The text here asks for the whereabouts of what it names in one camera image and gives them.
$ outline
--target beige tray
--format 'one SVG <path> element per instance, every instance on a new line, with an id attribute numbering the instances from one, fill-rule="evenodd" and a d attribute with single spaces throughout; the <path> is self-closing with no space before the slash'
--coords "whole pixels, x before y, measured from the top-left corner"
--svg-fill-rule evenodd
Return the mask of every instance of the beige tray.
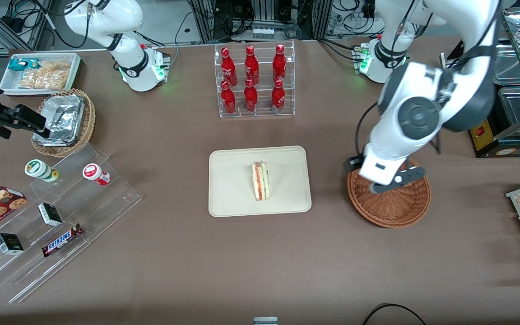
<path id="1" fill-rule="evenodd" d="M 271 197 L 256 201 L 254 161 L 268 165 Z M 208 211 L 214 217 L 292 214 L 312 206 L 306 152 L 301 146 L 219 150 L 210 155 Z"/>

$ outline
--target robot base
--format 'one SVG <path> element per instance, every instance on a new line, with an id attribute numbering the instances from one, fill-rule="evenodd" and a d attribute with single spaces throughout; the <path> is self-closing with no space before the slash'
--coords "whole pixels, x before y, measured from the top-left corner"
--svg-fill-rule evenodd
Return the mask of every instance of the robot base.
<path id="1" fill-rule="evenodd" d="M 135 91 L 149 91 L 159 83 L 167 82 L 170 70 L 170 57 L 164 57 L 161 52 L 154 49 L 144 49 L 148 54 L 148 65 L 137 77 L 126 76 L 120 69 L 124 82 Z"/>
<path id="2" fill-rule="evenodd" d="M 368 43 L 362 43 L 361 47 L 354 49 L 353 59 L 360 59 L 361 62 L 354 62 L 354 70 L 356 74 L 363 74 L 376 83 L 386 83 L 392 68 L 386 68 L 384 63 L 380 61 L 374 54 L 374 46 L 378 43 L 378 39 L 372 39 Z M 406 58 L 403 58 L 401 64 L 404 64 Z"/>

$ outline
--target red white container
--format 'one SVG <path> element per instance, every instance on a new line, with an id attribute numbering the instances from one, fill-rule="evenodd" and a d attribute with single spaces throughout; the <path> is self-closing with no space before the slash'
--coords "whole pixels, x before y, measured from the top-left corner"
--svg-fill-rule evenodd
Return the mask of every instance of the red white container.
<path id="1" fill-rule="evenodd" d="M 246 68 L 246 78 L 251 79 L 254 85 L 260 82 L 260 68 L 258 67 L 258 59 L 254 54 L 254 46 L 246 46 L 246 61 L 244 61 Z"/>
<path id="2" fill-rule="evenodd" d="M 246 89 L 244 89 L 244 99 L 246 100 L 246 109 L 250 113 L 256 112 L 258 109 L 258 91 L 254 87 L 251 79 L 246 79 Z"/>
<path id="3" fill-rule="evenodd" d="M 101 186 L 105 186 L 110 182 L 110 174 L 103 171 L 97 164 L 87 164 L 81 173 L 85 179 L 94 181 Z"/>
<path id="4" fill-rule="evenodd" d="M 230 86 L 235 87 L 238 84 L 238 77 L 234 60 L 230 57 L 230 50 L 225 47 L 220 53 L 222 54 L 222 74 Z"/>
<path id="5" fill-rule="evenodd" d="M 284 45 L 276 45 L 276 55 L 272 61 L 272 78 L 274 82 L 286 77 L 286 58 L 284 57 Z"/>
<path id="6" fill-rule="evenodd" d="M 230 89 L 226 80 L 222 80 L 220 86 L 222 87 L 222 93 L 220 95 L 222 97 L 224 110 L 226 114 L 234 115 L 236 113 L 236 97 L 234 96 L 234 92 Z"/>
<path id="7" fill-rule="evenodd" d="M 284 96 L 286 92 L 282 88 L 282 79 L 274 82 L 274 89 L 272 90 L 272 112 L 274 114 L 282 113 L 284 109 Z"/>

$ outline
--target acrylic stand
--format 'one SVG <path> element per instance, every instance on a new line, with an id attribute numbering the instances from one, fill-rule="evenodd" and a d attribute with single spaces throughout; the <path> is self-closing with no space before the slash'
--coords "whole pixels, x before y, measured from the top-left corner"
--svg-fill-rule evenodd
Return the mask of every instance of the acrylic stand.
<path id="1" fill-rule="evenodd" d="M 285 91 L 283 112 L 275 114 L 272 111 L 272 90 L 274 89 L 274 80 L 272 78 L 272 61 L 276 54 L 276 45 L 284 45 L 284 56 L 286 57 L 286 77 L 283 80 L 283 89 Z M 214 48 L 214 70 L 216 76 L 216 92 L 218 93 L 218 107 L 220 117 L 256 117 L 256 116 L 283 116 L 294 115 L 296 111 L 295 101 L 295 53 L 293 42 L 259 42 L 254 43 L 254 52 L 258 58 L 260 66 L 260 83 L 256 85 L 258 91 L 258 109 L 255 113 L 251 113 L 246 109 L 244 101 L 244 82 L 246 80 L 246 71 L 244 61 L 246 61 L 246 44 L 222 44 L 216 45 Z M 220 50 L 227 47 L 230 50 L 230 56 L 236 64 L 236 76 L 238 84 L 232 87 L 232 91 L 236 96 L 236 113 L 234 115 L 226 114 L 222 105 L 220 93 L 222 88 L 220 83 L 223 80 L 222 75 L 222 56 Z"/>
<path id="2" fill-rule="evenodd" d="M 110 173 L 107 185 L 83 178 L 81 171 L 89 163 Z M 28 203 L 18 214 L 0 222 L 0 232 L 16 234 L 25 250 L 15 256 L 0 251 L 0 285 L 9 302 L 25 299 L 142 199 L 111 167 L 108 156 L 91 144 L 81 146 L 54 168 L 60 172 L 59 179 L 54 183 L 33 181 L 22 191 Z M 63 220 L 61 226 L 43 222 L 37 208 L 42 202 L 56 206 Z M 85 232 L 43 257 L 41 248 L 77 223 Z"/>

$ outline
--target sandwich slice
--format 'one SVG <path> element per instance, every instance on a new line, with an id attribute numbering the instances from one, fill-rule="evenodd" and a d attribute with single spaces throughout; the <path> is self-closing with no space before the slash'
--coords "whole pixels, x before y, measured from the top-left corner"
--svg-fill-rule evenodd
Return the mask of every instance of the sandwich slice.
<path id="1" fill-rule="evenodd" d="M 268 186 L 268 167 L 265 162 L 254 162 L 252 164 L 252 183 L 256 201 L 264 201 L 270 198 Z"/>

